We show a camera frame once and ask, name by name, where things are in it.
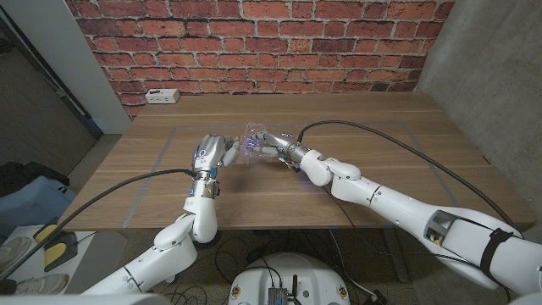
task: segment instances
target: power strip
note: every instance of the power strip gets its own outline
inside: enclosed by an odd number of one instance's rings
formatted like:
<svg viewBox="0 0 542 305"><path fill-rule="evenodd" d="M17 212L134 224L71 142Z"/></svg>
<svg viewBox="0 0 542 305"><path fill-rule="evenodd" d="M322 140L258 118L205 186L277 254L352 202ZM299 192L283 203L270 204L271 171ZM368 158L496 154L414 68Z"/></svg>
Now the power strip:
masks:
<svg viewBox="0 0 542 305"><path fill-rule="evenodd" d="M180 94L177 89L151 89L145 97L149 103L177 103Z"/></svg>

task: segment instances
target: table top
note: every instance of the table top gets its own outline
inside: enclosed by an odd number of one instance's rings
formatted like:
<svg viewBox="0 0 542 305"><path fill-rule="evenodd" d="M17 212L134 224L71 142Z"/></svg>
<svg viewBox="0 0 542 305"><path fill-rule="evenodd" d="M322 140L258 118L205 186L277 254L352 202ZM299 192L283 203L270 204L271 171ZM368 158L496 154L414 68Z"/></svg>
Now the table top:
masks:
<svg viewBox="0 0 542 305"><path fill-rule="evenodd" d="M355 121L383 131L442 163L492 198L526 229L534 213L481 152L421 92L296 95L204 95L172 105L147 105L86 183L63 218L122 180L149 172L191 167L196 145L208 133L247 136L247 124L294 136L312 122ZM479 197L421 158L374 134L350 126L320 125L303 144L354 164L370 180L435 205L472 208L497 217ZM292 229L351 227L339 205L303 173L278 160L243 152L218 170L218 228ZM131 183L94 203L66 230L163 228L184 213L191 178L160 175ZM354 203L339 203L357 227L389 222Z"/></svg>

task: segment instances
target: gray wall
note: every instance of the gray wall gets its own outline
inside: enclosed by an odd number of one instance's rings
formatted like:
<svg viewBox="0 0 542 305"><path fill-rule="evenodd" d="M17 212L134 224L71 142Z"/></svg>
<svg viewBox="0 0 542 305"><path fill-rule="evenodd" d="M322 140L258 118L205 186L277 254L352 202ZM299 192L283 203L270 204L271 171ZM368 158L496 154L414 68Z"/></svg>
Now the gray wall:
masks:
<svg viewBox="0 0 542 305"><path fill-rule="evenodd" d="M11 18L91 114L103 133L124 133L130 119L63 0L0 0Z"/></svg>
<svg viewBox="0 0 542 305"><path fill-rule="evenodd" d="M417 91L433 97L541 219L542 2L458 0Z"/></svg>

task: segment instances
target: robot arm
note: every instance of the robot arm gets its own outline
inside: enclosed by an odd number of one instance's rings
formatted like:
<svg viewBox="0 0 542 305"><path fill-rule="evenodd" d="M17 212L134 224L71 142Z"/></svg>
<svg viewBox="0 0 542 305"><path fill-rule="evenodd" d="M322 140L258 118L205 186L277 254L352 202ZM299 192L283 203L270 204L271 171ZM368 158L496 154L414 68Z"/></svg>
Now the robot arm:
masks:
<svg viewBox="0 0 542 305"><path fill-rule="evenodd" d="M238 139L206 135L196 148L192 168L198 173L185 200L185 213L154 237L154 245L138 258L101 280L83 294L130 294L148 291L162 280L190 267L197 257L192 240L210 242L218 228L214 198L220 188L217 169L239 156Z"/></svg>
<svg viewBox="0 0 542 305"><path fill-rule="evenodd" d="M525 241L505 222L471 209L420 202L362 177L354 165L324 159L289 134L260 132L252 139L273 147L281 161L301 168L314 185L332 182L334 197L372 209L432 253L459 260L437 257L467 279L489 289L500 283L521 295L542 291L542 246Z"/></svg>

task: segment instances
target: sneaker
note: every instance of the sneaker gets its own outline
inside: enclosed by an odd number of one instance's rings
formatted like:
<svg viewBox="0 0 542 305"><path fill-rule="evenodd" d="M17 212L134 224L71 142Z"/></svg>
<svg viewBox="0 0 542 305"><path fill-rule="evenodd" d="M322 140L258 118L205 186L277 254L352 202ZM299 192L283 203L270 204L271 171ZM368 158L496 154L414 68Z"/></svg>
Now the sneaker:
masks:
<svg viewBox="0 0 542 305"><path fill-rule="evenodd" d="M39 279L23 280L17 284L14 294L21 296L56 295L64 289L68 280L69 275L67 274L52 274Z"/></svg>
<svg viewBox="0 0 542 305"><path fill-rule="evenodd" d="M0 247L0 275L25 255L30 244L30 238L17 237Z"/></svg>

